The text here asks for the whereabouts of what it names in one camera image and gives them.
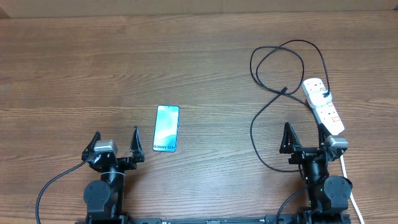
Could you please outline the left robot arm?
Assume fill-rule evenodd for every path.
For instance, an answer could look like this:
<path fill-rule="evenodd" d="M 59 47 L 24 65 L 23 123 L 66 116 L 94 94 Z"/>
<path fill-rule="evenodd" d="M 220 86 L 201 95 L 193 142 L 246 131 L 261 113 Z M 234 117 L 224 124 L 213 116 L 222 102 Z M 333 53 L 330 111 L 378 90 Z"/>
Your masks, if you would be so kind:
<path fill-rule="evenodd" d="M 90 182 L 83 192 L 86 203 L 85 223 L 133 223 L 128 212 L 123 210 L 125 171 L 137 169 L 145 161 L 139 139 L 139 130 L 134 128 L 129 157 L 118 157 L 118 148 L 112 139 L 102 140 L 100 132 L 82 152 L 81 159 L 90 168 L 100 173 L 100 179 Z"/>

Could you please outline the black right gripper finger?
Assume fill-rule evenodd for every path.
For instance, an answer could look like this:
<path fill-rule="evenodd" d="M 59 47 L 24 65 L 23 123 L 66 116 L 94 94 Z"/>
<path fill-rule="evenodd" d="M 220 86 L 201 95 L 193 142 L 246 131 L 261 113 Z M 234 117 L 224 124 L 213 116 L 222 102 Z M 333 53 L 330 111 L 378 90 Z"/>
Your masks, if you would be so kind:
<path fill-rule="evenodd" d="M 327 137 L 331 136 L 331 133 L 323 123 L 317 124 L 317 128 L 318 128 L 319 146 L 320 147 L 328 146 L 328 144 L 326 143 L 326 139 Z"/>
<path fill-rule="evenodd" d="M 284 134 L 280 144 L 279 152 L 281 154 L 292 154 L 302 147 L 298 136 L 289 122 L 284 124 Z"/>

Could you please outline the Samsung Galaxy smartphone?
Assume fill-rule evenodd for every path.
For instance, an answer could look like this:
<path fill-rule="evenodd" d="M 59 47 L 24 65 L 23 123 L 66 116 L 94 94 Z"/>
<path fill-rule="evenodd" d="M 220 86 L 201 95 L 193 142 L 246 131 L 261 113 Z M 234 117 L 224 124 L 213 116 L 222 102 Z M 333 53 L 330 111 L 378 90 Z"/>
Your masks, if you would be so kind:
<path fill-rule="evenodd" d="M 175 152 L 177 149 L 180 108 L 159 105 L 155 120 L 152 149 L 156 152 Z"/>

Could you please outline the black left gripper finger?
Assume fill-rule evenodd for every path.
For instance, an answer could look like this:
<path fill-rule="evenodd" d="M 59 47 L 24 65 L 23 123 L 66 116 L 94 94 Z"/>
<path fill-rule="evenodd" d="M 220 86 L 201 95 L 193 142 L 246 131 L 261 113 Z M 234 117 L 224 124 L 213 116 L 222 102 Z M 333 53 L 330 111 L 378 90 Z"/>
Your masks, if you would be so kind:
<path fill-rule="evenodd" d="M 85 147 L 83 150 L 84 152 L 93 152 L 95 148 L 95 144 L 101 139 L 101 134 L 99 131 L 95 133 L 93 136 L 93 139 L 90 141 L 90 143 Z"/>
<path fill-rule="evenodd" d="M 137 126 L 134 127 L 134 132 L 132 135 L 132 140 L 130 144 L 130 151 L 132 153 L 132 157 L 135 162 L 144 162 L 145 155 L 141 146 L 140 138 L 139 138 L 139 129 Z"/>

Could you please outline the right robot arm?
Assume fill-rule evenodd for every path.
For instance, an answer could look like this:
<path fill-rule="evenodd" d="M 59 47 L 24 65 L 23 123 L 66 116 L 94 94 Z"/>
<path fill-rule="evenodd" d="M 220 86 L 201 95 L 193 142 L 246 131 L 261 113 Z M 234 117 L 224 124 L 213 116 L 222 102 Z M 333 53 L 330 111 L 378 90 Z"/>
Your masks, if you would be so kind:
<path fill-rule="evenodd" d="M 277 223 L 350 223 L 348 199 L 352 182 L 342 176 L 330 175 L 328 164 L 339 159 L 348 149 L 343 136 L 333 135 L 325 125 L 318 125 L 320 144 L 317 147 L 303 147 L 289 122 L 284 124 L 284 135 L 280 145 L 281 154 L 289 154 L 289 164 L 300 166 L 305 187 L 291 195 L 279 208 Z M 296 195 L 308 193 L 309 207 L 301 208 L 296 214 L 281 215 L 284 206 Z"/>

